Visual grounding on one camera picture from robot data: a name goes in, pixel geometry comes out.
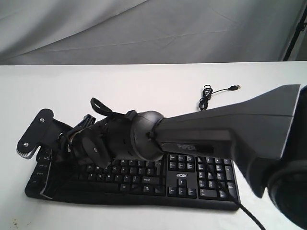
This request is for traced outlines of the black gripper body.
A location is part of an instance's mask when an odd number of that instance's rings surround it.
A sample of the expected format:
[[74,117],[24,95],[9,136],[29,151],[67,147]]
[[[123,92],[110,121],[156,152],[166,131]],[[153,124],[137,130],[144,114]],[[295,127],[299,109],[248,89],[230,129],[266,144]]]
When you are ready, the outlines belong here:
[[105,143],[108,121],[103,119],[91,126],[77,126],[68,133],[61,133],[56,162],[79,165],[93,163],[101,168],[108,167],[113,160],[112,153]]

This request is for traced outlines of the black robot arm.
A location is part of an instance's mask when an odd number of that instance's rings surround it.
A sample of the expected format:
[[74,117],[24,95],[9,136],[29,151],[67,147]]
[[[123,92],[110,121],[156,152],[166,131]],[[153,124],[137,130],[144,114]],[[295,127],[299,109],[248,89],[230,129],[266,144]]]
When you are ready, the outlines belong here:
[[96,98],[104,119],[59,137],[43,190],[54,196],[75,165],[107,167],[114,159],[158,161],[167,153],[234,161],[257,197],[307,227],[307,89],[284,85],[245,102],[171,118],[156,111],[113,112]]

